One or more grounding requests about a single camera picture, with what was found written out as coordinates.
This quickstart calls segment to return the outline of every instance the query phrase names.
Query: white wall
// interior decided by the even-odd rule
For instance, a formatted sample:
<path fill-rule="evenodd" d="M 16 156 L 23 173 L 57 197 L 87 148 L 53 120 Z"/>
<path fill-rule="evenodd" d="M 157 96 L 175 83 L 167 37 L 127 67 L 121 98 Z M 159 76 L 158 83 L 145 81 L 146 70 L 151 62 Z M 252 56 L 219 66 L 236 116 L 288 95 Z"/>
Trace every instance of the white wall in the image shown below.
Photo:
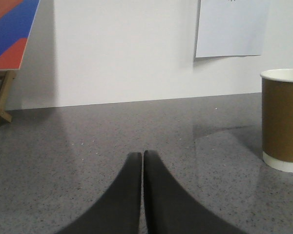
<path fill-rule="evenodd" d="M 261 56 L 193 61 L 198 0 L 41 0 L 8 109 L 261 91 L 293 68 L 293 0 L 272 0 Z"/>

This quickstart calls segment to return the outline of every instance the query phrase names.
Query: gray countertop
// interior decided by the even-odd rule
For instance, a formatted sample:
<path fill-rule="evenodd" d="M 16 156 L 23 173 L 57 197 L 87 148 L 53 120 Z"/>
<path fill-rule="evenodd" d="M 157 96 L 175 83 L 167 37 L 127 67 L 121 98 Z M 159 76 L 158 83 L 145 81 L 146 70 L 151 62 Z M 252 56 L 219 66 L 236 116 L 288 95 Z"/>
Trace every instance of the gray countertop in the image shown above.
<path fill-rule="evenodd" d="M 293 174 L 261 159 L 260 93 L 11 114 L 0 126 L 0 234 L 55 233 L 103 194 L 127 153 L 146 149 L 224 220 L 293 234 Z"/>

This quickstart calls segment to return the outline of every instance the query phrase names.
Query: paper sheet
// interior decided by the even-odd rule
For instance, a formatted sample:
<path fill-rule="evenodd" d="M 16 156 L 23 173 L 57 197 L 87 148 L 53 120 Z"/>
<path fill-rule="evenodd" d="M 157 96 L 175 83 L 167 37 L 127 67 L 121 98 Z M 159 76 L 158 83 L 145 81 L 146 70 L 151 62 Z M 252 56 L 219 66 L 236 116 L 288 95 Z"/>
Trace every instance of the paper sheet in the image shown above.
<path fill-rule="evenodd" d="M 270 0 L 201 0 L 196 57 L 262 53 Z"/>

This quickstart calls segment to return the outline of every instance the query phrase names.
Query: paper cup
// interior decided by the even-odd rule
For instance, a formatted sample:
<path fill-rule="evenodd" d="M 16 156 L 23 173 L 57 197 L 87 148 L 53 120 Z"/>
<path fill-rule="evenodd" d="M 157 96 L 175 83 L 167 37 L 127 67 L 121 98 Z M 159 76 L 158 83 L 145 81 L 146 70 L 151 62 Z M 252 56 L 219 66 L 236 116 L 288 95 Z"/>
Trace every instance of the paper cup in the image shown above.
<path fill-rule="evenodd" d="M 263 160 L 293 172 L 293 69 L 268 70 L 260 76 Z"/>

